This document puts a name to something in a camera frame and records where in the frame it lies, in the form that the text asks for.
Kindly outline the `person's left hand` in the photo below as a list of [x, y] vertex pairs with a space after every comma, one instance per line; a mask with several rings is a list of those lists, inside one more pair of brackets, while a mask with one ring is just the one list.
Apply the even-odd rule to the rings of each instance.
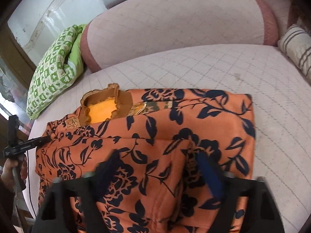
[[[15, 186], [13, 169], [17, 166], [18, 166], [18, 161], [14, 159], [7, 159], [4, 163], [3, 173], [1, 175], [1, 181], [9, 191], [13, 191], [14, 186]], [[26, 156], [24, 156], [23, 162], [21, 164], [20, 175], [21, 175], [21, 179], [25, 181], [27, 178]]]

